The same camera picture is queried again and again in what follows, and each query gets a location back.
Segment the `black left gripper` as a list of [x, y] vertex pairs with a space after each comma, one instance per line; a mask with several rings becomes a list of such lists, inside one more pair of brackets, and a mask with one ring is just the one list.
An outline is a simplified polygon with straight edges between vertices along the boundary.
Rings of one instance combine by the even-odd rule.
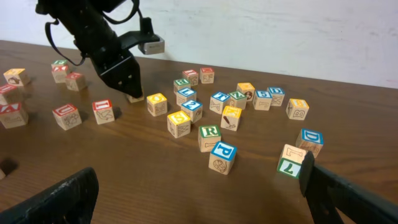
[[109, 25], [77, 24], [73, 36], [82, 57], [78, 66], [89, 58], [108, 87], [134, 98], [143, 96], [139, 64]]

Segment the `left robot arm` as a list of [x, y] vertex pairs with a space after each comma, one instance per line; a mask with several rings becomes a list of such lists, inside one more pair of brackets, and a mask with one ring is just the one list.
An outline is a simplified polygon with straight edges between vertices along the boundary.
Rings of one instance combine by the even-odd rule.
[[122, 47], [120, 37], [110, 28], [104, 12], [111, 12], [124, 0], [38, 0], [35, 11], [50, 15], [54, 22], [45, 24], [45, 33], [53, 49], [50, 26], [63, 24], [74, 36], [81, 52], [80, 66], [89, 58], [100, 79], [110, 88], [131, 97], [143, 96], [140, 67], [133, 54]]

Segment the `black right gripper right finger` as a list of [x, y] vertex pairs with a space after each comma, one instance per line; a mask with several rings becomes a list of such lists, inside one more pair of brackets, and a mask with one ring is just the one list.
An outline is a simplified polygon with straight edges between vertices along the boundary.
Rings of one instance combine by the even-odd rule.
[[298, 179], [314, 223], [343, 223], [338, 212], [355, 223], [397, 223], [397, 205], [316, 165], [310, 151]]

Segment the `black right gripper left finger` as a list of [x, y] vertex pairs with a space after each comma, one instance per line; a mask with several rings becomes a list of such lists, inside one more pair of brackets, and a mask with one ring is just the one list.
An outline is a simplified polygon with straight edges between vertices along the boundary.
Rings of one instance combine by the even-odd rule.
[[87, 167], [1, 212], [1, 223], [90, 223], [99, 193]]

